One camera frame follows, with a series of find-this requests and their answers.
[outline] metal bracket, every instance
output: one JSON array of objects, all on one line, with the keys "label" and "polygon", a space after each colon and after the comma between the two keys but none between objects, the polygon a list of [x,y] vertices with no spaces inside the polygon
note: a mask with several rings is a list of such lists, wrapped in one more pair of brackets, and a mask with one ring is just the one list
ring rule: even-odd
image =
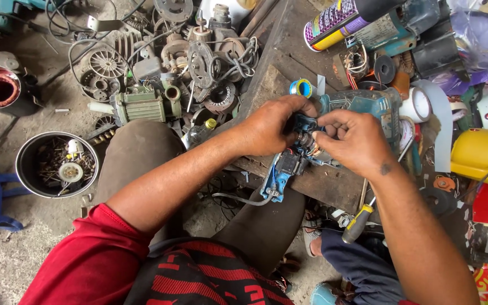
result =
[{"label": "metal bracket", "polygon": [[122,20],[99,20],[93,16],[88,17],[88,27],[96,32],[106,31],[121,31],[124,33],[135,33],[137,36],[142,37],[142,33],[133,28],[129,24],[126,24]]}]

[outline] duct tape roll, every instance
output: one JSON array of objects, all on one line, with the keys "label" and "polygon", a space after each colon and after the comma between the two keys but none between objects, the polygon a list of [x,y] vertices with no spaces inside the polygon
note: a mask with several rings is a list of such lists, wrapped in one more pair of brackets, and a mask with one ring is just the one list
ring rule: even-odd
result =
[{"label": "duct tape roll", "polygon": [[305,98],[310,98],[314,91],[314,86],[310,83],[308,79],[302,78],[299,80],[295,80],[289,86],[289,93],[290,94],[297,94],[302,95]]},{"label": "duct tape roll", "polygon": [[398,147],[400,151],[403,151],[408,143],[415,138],[415,123],[410,117],[400,116],[399,119],[401,138]]},{"label": "duct tape roll", "polygon": [[409,98],[402,101],[398,113],[410,117],[415,123],[430,119],[431,109],[427,94],[420,87],[410,88]]},{"label": "duct tape roll", "polygon": [[462,119],[468,113],[468,107],[461,101],[450,103],[450,106],[453,113],[453,121]]}]

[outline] white label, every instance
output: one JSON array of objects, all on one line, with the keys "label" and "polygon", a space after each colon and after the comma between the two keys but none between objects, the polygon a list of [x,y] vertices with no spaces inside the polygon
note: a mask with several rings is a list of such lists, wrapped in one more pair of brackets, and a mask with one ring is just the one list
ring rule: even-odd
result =
[{"label": "white label", "polygon": [[356,31],[353,35],[362,41],[363,45],[371,48],[398,34],[398,30],[389,14],[381,17],[366,27]]}]

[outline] finger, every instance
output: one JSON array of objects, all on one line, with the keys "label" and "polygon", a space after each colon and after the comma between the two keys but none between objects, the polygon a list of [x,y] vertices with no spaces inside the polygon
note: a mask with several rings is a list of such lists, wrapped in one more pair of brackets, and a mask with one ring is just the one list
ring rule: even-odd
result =
[{"label": "finger", "polygon": [[289,135],[285,136],[286,147],[293,145],[298,137],[299,137],[299,134],[297,134],[294,131],[291,132]]},{"label": "finger", "polygon": [[346,133],[347,133],[346,129],[343,129],[343,128],[336,129],[336,135],[338,136],[338,138],[340,140],[343,140],[344,139]]},{"label": "finger", "polygon": [[349,121],[355,120],[360,114],[346,109],[337,109],[324,114],[317,119],[319,126],[332,125],[334,123],[347,124]]},{"label": "finger", "polygon": [[326,150],[331,157],[338,158],[338,156],[342,155],[342,148],[347,143],[343,141],[335,140],[329,137],[326,133],[322,131],[314,131],[312,133],[315,142],[321,147],[322,149]]},{"label": "finger", "polygon": [[278,100],[283,102],[285,105],[289,106],[288,118],[289,116],[291,116],[291,114],[297,111],[300,111],[303,114],[312,118],[315,118],[318,115],[317,110],[315,109],[313,103],[301,95],[296,95],[296,94],[285,95],[279,98]]},{"label": "finger", "polygon": [[325,133],[332,138],[336,135],[336,128],[332,125],[327,125],[325,126]]}]

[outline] concrete floor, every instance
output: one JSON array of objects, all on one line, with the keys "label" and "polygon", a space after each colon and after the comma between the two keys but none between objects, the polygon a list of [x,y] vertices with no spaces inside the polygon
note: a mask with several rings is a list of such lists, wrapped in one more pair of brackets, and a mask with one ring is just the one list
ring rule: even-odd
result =
[{"label": "concrete floor", "polygon": [[[118,17],[131,9],[126,0],[115,0]],[[105,11],[91,13],[99,19],[112,18],[110,7],[99,5]],[[35,22],[42,24],[44,16],[39,13]],[[78,24],[85,24],[79,18]],[[0,51],[13,52],[26,66],[29,73],[43,82],[51,73],[67,64],[67,46],[51,37],[48,41],[58,50],[56,54],[40,34],[31,31],[0,40]],[[94,121],[101,115],[87,109],[90,101],[82,95],[71,73],[66,73],[43,90],[46,107],[29,117],[18,120],[5,141],[0,144],[0,172],[14,172],[16,154],[29,138],[45,131],[66,131],[85,135],[93,131]],[[68,114],[56,108],[69,108]],[[0,114],[0,134],[10,121]],[[84,194],[95,194],[97,183]],[[17,304],[38,268],[50,250],[73,231],[72,221],[80,216],[80,207],[87,206],[80,195],[68,199],[44,199],[26,195],[3,200],[4,214],[17,219],[25,229],[9,235],[0,229],[0,305]],[[219,207],[212,202],[198,202],[186,208],[185,229],[192,236],[210,237],[226,223]],[[302,232],[295,238],[289,252],[302,262],[300,272],[289,278],[294,284],[289,297],[296,304],[308,303],[309,294],[318,282],[339,280],[338,274],[324,259],[310,258],[304,249]]]}]

